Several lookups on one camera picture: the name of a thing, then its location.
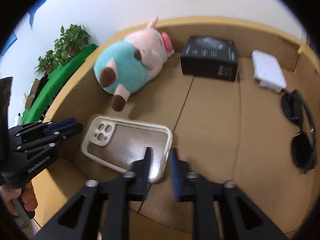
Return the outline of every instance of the potted plant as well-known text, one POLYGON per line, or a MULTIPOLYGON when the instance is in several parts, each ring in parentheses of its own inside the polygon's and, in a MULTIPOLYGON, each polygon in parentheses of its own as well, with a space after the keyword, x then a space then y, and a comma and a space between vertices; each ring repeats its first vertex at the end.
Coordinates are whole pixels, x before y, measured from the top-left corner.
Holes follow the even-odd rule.
POLYGON ((70 28, 66 30, 61 26, 60 31, 61 37, 54 41, 59 62, 68 61, 68 59, 74 57, 82 47, 89 45, 90 35, 82 29, 80 25, 71 24, 70 28))
POLYGON ((47 51, 44 58, 39 57, 38 58, 39 65, 35 68, 37 69, 37 72, 46 72, 47 74, 50 74, 52 70, 57 68, 58 62, 56 60, 55 54, 53 53, 53 50, 47 51))

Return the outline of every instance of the human hand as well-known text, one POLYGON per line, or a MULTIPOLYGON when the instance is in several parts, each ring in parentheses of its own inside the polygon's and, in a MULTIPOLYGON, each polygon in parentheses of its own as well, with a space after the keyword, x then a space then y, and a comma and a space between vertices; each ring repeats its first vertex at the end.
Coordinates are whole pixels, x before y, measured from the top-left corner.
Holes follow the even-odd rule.
MULTIPOLYGON (((33 212, 38 206, 38 202, 36 199, 36 194, 34 192, 32 182, 29 181, 24 188, 25 190, 22 193, 22 201, 24 202, 24 208, 27 211, 33 212)), ((15 209, 11 200, 14 198, 18 198, 21 195, 21 188, 12 189, 12 188, 9 188, 7 185, 2 185, 0 186, 0 195, 4 203, 6 204, 8 211, 12 215, 18 216, 19 213, 15 209)))

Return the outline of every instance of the black product box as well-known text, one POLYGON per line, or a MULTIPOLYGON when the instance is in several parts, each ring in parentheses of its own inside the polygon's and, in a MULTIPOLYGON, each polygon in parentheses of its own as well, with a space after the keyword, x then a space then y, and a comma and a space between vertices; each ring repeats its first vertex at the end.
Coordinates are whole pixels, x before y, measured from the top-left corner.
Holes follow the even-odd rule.
POLYGON ((180 53, 182 73, 235 81, 238 54, 232 41, 207 36, 191 36, 180 53))

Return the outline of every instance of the white charger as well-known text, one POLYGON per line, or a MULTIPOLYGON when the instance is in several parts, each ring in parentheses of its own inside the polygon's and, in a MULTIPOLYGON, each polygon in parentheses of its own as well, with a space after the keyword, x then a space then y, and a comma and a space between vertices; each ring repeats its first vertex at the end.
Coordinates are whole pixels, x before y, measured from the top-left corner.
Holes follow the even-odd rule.
POLYGON ((279 93, 287 86, 282 69, 276 57, 259 50, 252 52, 254 79, 260 80, 260 87, 279 93))

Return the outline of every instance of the teal plush shirt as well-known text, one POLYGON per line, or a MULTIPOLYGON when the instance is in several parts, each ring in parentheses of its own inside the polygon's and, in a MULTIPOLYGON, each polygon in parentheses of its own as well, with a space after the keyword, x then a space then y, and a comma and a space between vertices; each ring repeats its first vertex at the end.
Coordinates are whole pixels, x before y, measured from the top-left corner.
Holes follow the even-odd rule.
POLYGON ((130 93, 137 92, 148 82, 148 68, 134 57, 136 49, 126 41, 118 41, 107 47, 94 63, 94 74, 99 80, 100 73, 106 64, 114 58, 119 78, 109 87, 103 88, 113 94, 116 87, 122 84, 130 93))

